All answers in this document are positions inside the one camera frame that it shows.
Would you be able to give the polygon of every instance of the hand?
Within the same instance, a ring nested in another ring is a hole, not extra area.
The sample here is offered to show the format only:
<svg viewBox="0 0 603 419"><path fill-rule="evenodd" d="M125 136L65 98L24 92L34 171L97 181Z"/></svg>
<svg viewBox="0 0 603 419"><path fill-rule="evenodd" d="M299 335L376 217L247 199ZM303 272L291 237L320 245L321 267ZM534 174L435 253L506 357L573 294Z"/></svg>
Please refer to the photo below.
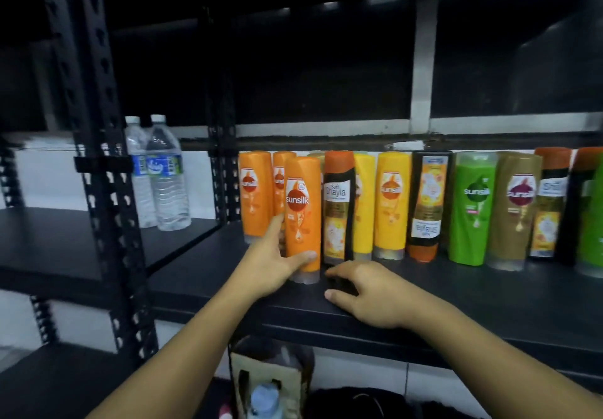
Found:
<svg viewBox="0 0 603 419"><path fill-rule="evenodd" d="M354 297L329 289L325 298L373 327L415 330L419 313L429 312L440 300L377 262L348 261L325 274L350 280L358 291Z"/></svg>
<svg viewBox="0 0 603 419"><path fill-rule="evenodd" d="M266 234L247 249L229 279L235 290L250 293L252 301L275 292L299 267L317 257L314 251L282 257L279 251L282 222L283 215L272 218Z"/></svg>

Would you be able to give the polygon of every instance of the finger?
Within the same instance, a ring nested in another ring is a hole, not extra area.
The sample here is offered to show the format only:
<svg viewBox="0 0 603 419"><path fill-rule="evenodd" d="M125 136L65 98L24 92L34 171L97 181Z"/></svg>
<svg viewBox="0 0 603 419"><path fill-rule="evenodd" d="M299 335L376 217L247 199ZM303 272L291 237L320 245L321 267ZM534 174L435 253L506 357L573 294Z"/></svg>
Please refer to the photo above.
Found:
<svg viewBox="0 0 603 419"><path fill-rule="evenodd" d="M334 266L333 268L329 268L327 271L324 272L324 274L329 278L339 277L353 281L354 272L356 271L357 266L357 261L347 261L340 263L339 265Z"/></svg>
<svg viewBox="0 0 603 419"><path fill-rule="evenodd" d="M285 264L289 267L291 273L299 270L300 267L315 261L318 255L314 251L304 251L303 253L299 253L296 255L292 255L287 257L285 260Z"/></svg>
<svg viewBox="0 0 603 419"><path fill-rule="evenodd" d="M266 234L264 235L266 238L272 238L276 241L279 240L279 232L280 226L283 223L284 214L278 214L272 218L270 221L270 225L268 225L268 229L266 230Z"/></svg>
<svg viewBox="0 0 603 419"><path fill-rule="evenodd" d="M349 293L337 291L335 289L328 289L324 292L324 297L331 303L348 311L348 313L354 314L354 303L357 300L357 298L354 297L353 295L350 295Z"/></svg>

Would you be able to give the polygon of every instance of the left arm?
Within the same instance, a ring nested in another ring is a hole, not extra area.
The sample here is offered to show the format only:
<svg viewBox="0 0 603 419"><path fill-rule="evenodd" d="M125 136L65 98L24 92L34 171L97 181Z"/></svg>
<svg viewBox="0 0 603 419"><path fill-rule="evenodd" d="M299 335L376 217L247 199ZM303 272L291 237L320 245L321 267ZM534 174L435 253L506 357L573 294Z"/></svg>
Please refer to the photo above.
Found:
<svg viewBox="0 0 603 419"><path fill-rule="evenodd" d="M307 251L279 253L282 215L245 253L220 291L152 359L89 415L89 419L191 418L214 376L230 336L257 299L275 292L300 266L316 258Z"/></svg>

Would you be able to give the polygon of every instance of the right hand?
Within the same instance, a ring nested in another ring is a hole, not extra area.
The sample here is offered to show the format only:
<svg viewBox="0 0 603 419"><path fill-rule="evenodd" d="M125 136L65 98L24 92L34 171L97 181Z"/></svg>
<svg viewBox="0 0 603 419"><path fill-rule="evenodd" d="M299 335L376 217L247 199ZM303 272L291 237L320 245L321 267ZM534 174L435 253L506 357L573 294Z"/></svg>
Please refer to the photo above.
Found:
<svg viewBox="0 0 603 419"><path fill-rule="evenodd" d="M325 275L350 280L358 296L329 289L325 298L373 327L415 330L420 317L440 300L377 262L348 261L329 268Z"/></svg>

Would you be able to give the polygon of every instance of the right arm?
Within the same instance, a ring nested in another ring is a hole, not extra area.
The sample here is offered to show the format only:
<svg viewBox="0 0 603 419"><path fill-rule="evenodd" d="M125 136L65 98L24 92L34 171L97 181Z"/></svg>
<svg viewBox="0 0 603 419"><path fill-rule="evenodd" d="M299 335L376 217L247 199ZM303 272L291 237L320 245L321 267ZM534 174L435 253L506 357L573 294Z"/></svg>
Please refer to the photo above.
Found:
<svg viewBox="0 0 603 419"><path fill-rule="evenodd" d="M375 327L404 327L448 362L494 418L600 418L603 400L521 352L450 303L377 262L345 262L327 276L349 279L358 296L328 290L325 297Z"/></svg>

